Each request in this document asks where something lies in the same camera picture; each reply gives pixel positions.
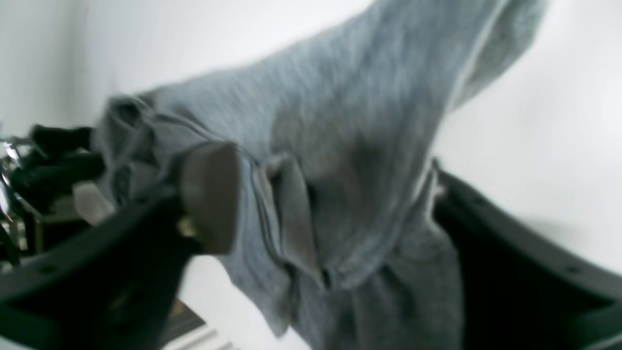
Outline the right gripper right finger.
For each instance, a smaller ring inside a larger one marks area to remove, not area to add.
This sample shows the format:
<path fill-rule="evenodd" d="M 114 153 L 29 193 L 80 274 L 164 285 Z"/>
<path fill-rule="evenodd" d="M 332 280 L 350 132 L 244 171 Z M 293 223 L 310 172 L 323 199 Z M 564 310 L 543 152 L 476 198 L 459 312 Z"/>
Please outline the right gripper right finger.
<path fill-rule="evenodd" d="M 438 169 L 435 221 L 458 250 L 466 350 L 619 350 L 622 280 Z"/>

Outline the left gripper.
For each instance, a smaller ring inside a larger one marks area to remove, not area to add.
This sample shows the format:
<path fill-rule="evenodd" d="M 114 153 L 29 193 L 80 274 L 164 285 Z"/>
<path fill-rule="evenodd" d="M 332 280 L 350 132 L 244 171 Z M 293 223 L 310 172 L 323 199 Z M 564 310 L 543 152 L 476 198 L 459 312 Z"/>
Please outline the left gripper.
<path fill-rule="evenodd" d="M 2 265 L 20 265 L 89 227 L 74 187 L 104 171 L 92 131 L 36 124 L 26 137 L 1 138 Z"/>

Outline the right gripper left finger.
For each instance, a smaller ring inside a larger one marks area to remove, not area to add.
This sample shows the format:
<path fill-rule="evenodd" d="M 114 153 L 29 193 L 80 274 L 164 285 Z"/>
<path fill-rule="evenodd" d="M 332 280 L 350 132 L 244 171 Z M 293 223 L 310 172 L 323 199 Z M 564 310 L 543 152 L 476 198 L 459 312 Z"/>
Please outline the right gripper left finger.
<path fill-rule="evenodd" d="M 230 142 L 179 155 L 103 223 L 1 276 L 1 336 L 36 350 L 155 350 L 191 257 L 231 250 L 241 185 Z"/>

